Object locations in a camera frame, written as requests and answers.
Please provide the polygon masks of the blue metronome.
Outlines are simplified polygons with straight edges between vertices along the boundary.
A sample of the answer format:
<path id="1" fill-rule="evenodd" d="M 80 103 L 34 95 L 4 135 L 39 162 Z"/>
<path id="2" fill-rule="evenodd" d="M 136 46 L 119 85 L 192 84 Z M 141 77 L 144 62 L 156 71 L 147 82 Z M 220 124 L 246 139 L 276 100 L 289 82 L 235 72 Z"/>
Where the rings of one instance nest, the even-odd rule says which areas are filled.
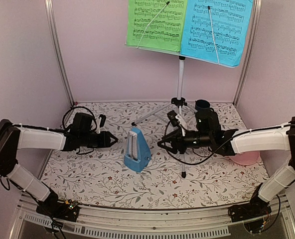
<path id="1" fill-rule="evenodd" d="M 124 164 L 130 170 L 140 173 L 149 164 L 150 160 L 151 151 L 142 131 L 133 127 L 128 132 Z"/>

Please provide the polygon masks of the white perforated music stand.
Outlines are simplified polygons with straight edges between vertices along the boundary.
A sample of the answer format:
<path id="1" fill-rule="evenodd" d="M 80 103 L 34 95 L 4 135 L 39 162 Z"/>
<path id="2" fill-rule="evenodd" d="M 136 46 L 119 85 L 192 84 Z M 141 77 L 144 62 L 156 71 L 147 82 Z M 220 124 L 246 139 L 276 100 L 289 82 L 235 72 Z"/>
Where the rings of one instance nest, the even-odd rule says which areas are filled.
<path id="1" fill-rule="evenodd" d="M 194 109 L 192 106 L 188 105 L 186 102 L 185 98 L 182 97 L 182 87 L 183 87 L 183 73 L 184 73 L 184 61 L 185 57 L 180 54 L 180 52 L 172 52 L 172 51 L 165 51 L 165 50 L 158 50 L 154 48 L 136 48 L 136 49 L 146 49 L 146 50 L 153 50 L 157 52 L 165 52 L 165 53 L 170 53 L 170 54 L 175 54 L 178 56 L 179 59 L 179 73 L 178 73 L 178 82 L 177 82 L 177 93 L 176 97 L 172 98 L 169 103 L 166 105 L 142 116 L 141 118 L 137 119 L 136 121 L 132 122 L 133 126 L 136 126 L 137 124 L 143 122 L 144 120 L 148 119 L 151 116 L 154 116 L 156 113 L 160 112 L 161 110 L 165 109 L 166 107 L 170 105 L 175 105 L 178 107 L 178 112 L 179 114 L 182 114 L 182 108 L 183 107 L 188 107 L 192 112 L 196 112 L 196 109 Z"/>

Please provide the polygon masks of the green sheet music page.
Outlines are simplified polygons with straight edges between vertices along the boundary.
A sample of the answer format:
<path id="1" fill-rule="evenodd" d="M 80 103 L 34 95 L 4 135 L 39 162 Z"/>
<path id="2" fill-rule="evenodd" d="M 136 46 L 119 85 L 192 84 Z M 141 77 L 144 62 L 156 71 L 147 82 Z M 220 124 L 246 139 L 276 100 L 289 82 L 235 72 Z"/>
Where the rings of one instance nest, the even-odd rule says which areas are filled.
<path id="1" fill-rule="evenodd" d="M 126 45 L 179 52 L 186 0 L 130 0 Z"/>

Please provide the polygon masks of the blue sheet music page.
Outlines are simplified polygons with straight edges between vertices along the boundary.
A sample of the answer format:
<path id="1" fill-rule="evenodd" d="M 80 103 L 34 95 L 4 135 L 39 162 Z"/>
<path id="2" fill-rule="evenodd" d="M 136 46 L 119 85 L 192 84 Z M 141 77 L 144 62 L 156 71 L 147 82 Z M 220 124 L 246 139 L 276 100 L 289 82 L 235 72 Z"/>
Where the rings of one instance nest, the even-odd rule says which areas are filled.
<path id="1" fill-rule="evenodd" d="M 190 0 L 180 53 L 225 67 L 240 64 L 252 14 L 251 0 Z"/>

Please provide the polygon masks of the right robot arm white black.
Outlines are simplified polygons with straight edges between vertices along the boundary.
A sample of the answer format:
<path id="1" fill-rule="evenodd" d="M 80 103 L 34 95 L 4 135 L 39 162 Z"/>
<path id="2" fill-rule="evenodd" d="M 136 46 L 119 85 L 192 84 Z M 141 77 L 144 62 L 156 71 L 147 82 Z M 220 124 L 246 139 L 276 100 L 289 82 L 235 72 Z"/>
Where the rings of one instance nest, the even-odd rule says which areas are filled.
<path id="1" fill-rule="evenodd" d="M 218 114 L 211 108 L 195 113 L 196 130 L 188 130 L 175 111 L 167 114 L 176 129 L 157 143 L 169 154 L 184 154 L 188 148 L 209 147 L 212 154 L 235 156 L 254 151 L 284 150 L 290 159 L 267 181 L 260 184 L 246 205 L 249 217 L 256 217 L 280 191 L 295 181 L 295 117 L 291 121 L 265 128 L 223 130 Z"/>

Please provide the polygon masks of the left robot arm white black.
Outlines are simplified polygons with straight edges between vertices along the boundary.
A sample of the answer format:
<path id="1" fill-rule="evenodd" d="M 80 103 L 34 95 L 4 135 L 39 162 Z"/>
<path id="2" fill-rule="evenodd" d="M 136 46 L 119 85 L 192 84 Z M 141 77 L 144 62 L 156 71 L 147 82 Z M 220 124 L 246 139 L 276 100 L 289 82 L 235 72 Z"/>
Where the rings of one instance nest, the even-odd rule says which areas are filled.
<path id="1" fill-rule="evenodd" d="M 109 131 L 101 131 L 106 117 L 99 120 L 86 113 L 77 113 L 64 129 L 52 129 L 0 121 L 0 177 L 29 193 L 51 216 L 62 212 L 58 195 L 24 168 L 17 159 L 20 150 L 79 151 L 81 148 L 109 148 L 118 139 Z"/>

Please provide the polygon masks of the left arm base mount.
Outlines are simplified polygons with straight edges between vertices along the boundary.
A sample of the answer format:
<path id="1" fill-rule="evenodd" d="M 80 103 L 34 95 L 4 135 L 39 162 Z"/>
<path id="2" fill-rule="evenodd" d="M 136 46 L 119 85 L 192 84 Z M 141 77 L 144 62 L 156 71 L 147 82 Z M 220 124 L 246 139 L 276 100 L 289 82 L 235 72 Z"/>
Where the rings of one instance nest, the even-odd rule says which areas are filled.
<path id="1" fill-rule="evenodd" d="M 60 201 L 58 195 L 48 187 L 50 194 L 44 201 L 38 200 L 36 212 L 50 218 L 76 222 L 80 207 L 78 201 Z"/>

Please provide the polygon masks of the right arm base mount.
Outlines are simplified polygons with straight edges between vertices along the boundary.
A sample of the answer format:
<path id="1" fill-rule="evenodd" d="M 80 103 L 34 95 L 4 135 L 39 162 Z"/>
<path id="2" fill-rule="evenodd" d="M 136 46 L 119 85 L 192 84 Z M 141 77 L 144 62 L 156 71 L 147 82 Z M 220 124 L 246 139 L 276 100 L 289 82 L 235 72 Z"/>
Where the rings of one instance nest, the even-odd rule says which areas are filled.
<path id="1" fill-rule="evenodd" d="M 259 189 L 257 188 L 250 201 L 245 204 L 236 204 L 228 208 L 228 215 L 232 222 L 249 220 L 256 217 L 267 216 L 272 212 L 269 202 L 259 198 Z"/>

